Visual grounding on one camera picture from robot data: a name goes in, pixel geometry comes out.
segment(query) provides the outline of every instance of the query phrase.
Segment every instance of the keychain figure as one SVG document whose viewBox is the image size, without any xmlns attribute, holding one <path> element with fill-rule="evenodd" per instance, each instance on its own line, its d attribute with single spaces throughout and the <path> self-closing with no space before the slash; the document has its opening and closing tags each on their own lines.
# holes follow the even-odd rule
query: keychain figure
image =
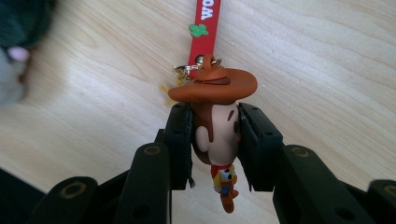
<svg viewBox="0 0 396 224">
<path fill-rule="evenodd" d="M 205 55 L 195 78 L 168 92 L 175 101 L 191 103 L 192 146 L 197 157 L 211 165 L 214 190 L 227 213 L 233 211 L 233 198 L 238 195 L 233 189 L 237 179 L 233 161 L 241 136 L 235 101 L 256 89 L 257 80 L 249 72 L 221 67 L 213 55 Z"/>
</svg>

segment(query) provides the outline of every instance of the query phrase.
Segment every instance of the wooden table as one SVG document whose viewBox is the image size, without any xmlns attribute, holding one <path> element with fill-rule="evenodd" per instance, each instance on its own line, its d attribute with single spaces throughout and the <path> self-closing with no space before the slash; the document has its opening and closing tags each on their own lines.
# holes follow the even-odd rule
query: wooden table
<svg viewBox="0 0 396 224">
<path fill-rule="evenodd" d="M 103 183 L 164 128 L 186 64 L 195 1 L 59 1 L 33 50 L 28 92 L 0 107 L 0 166 L 48 191 L 86 175 Z M 360 189 L 396 179 L 396 5 L 393 1 L 223 1 L 215 56 L 259 81 L 258 106 L 285 144 L 314 149 Z M 227 215 L 209 167 L 174 192 L 174 223 L 277 223 L 272 193 L 249 192 L 240 164 Z"/>
</svg>

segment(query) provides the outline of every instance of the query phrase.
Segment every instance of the red lanyard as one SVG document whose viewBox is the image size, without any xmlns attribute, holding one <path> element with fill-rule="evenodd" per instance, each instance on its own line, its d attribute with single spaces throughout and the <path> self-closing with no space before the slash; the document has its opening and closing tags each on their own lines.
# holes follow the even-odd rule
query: red lanyard
<svg viewBox="0 0 396 224">
<path fill-rule="evenodd" d="M 221 0 L 197 0 L 195 24 L 189 26 L 192 42 L 188 64 L 196 64 L 198 55 L 213 54 L 215 49 L 216 31 L 218 30 Z M 190 78 L 195 71 L 190 71 Z"/>
</svg>

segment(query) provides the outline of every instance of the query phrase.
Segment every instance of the brown cowboy hat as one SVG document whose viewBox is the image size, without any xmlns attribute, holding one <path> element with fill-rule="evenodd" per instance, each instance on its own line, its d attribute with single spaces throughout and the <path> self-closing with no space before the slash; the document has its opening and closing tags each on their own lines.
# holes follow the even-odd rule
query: brown cowboy hat
<svg viewBox="0 0 396 224">
<path fill-rule="evenodd" d="M 178 102 L 222 103 L 248 97 L 257 90 L 257 80 L 249 72 L 213 65 L 214 61 L 213 55 L 205 55 L 195 79 L 169 90 L 169 97 Z"/>
</svg>

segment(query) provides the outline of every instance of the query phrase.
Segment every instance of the small orange figurine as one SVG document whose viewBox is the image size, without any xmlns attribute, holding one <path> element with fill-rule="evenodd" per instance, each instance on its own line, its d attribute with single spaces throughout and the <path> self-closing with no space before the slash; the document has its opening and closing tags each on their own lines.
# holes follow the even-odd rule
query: small orange figurine
<svg viewBox="0 0 396 224">
<path fill-rule="evenodd" d="M 169 90 L 169 97 L 191 103 L 192 145 L 198 158 L 211 165 L 214 189 L 227 213 L 233 211 L 236 174 L 233 161 L 240 141 L 236 100 L 257 90 L 257 80 L 249 72 L 219 66 L 213 55 L 205 55 L 195 79 Z"/>
</svg>

